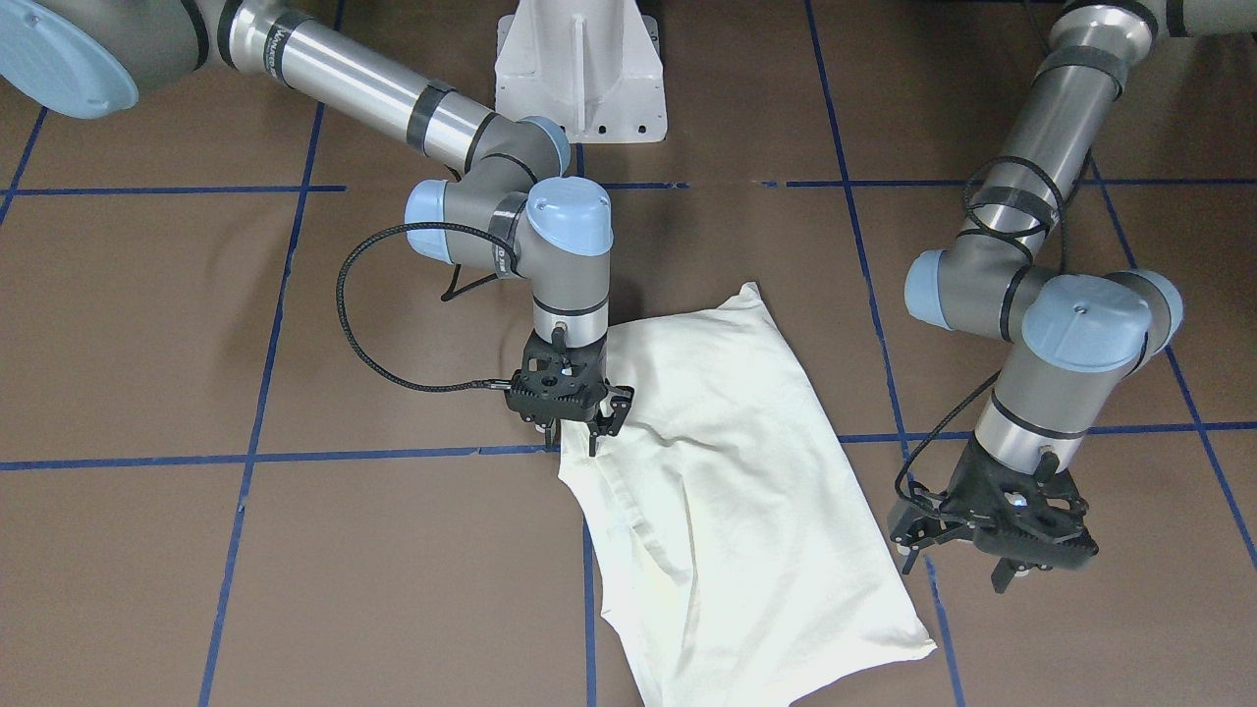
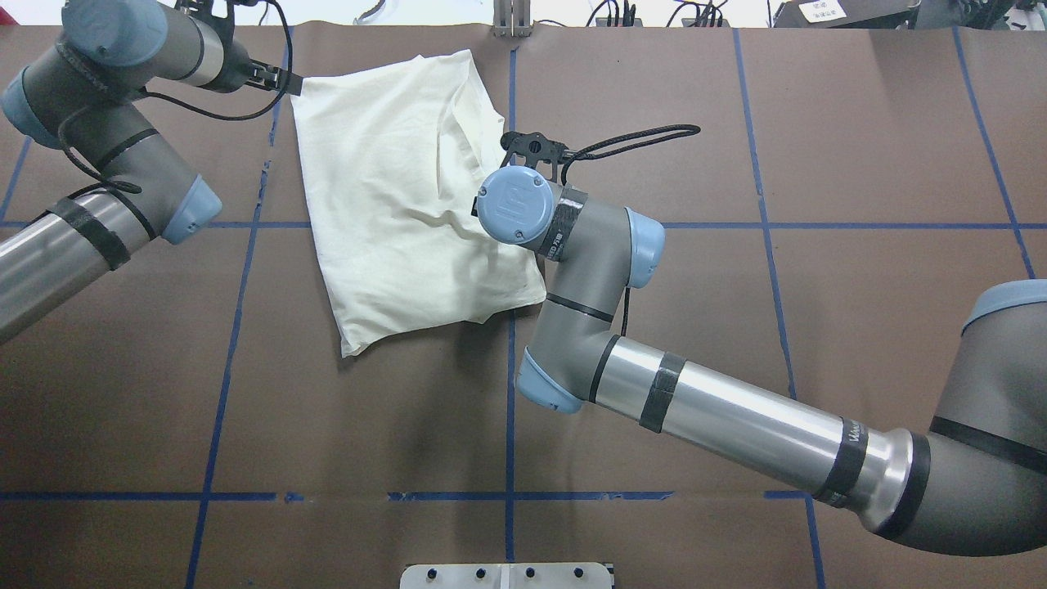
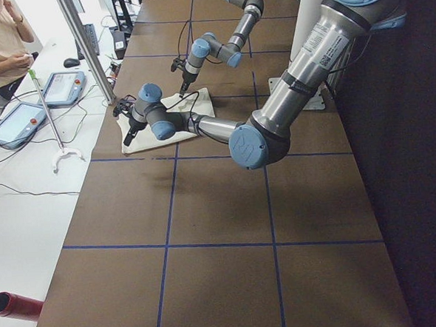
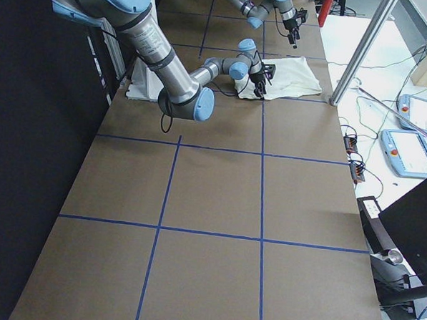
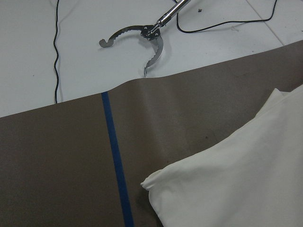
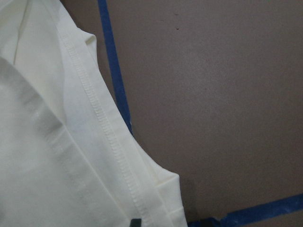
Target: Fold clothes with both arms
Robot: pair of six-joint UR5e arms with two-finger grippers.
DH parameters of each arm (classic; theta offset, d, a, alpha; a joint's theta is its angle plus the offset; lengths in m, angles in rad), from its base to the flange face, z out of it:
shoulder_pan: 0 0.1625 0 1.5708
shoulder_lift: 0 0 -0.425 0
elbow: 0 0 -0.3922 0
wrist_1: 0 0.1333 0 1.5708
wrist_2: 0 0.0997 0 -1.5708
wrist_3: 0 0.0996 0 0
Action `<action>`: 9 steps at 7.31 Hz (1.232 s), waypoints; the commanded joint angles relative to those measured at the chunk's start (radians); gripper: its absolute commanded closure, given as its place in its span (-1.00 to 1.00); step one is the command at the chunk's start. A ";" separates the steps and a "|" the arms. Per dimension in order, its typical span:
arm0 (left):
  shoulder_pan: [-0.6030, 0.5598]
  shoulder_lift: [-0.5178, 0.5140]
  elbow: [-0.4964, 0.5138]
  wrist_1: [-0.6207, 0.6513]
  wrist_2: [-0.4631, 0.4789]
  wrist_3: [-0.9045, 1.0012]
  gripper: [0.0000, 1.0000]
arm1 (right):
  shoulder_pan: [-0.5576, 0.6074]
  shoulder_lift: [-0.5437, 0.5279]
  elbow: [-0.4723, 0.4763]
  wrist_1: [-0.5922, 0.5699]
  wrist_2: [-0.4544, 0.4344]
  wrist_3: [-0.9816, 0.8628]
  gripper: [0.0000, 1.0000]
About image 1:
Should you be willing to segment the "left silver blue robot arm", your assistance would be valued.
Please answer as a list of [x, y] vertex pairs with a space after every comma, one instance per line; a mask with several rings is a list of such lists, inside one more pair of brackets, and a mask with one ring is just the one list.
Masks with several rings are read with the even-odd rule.
[[911, 572], [924, 548], [964, 541], [997, 560], [1006, 593], [1019, 574], [1087, 567], [1097, 543], [1071, 460], [1117, 384], [1172, 343], [1182, 294], [1143, 268], [1073, 272], [1073, 185], [1128, 75], [1166, 36], [1254, 31], [1252, 1], [1067, 1], [1001, 155], [962, 192], [947, 249], [918, 255], [903, 299], [914, 318], [1011, 343], [973, 398], [985, 406], [947, 488], [895, 478], [889, 537]]

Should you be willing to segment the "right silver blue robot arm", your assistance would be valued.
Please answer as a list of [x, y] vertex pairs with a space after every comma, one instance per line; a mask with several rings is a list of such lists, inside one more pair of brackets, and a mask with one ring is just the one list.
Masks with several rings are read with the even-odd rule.
[[[611, 198], [569, 175], [561, 125], [508, 118], [287, 1], [5, 1], [1, 20], [3, 77], [59, 114], [103, 118], [219, 62], [319, 99], [459, 174], [421, 181], [403, 224], [368, 237], [343, 260], [334, 299], [349, 348], [414, 391], [502, 391], [547, 447], [578, 424], [596, 454], [600, 439], [623, 428], [634, 389], [611, 384], [606, 365]], [[424, 385], [365, 353], [344, 286], [354, 262], [391, 237], [409, 238], [434, 260], [481, 269], [486, 281], [530, 283], [534, 325], [512, 379]]]

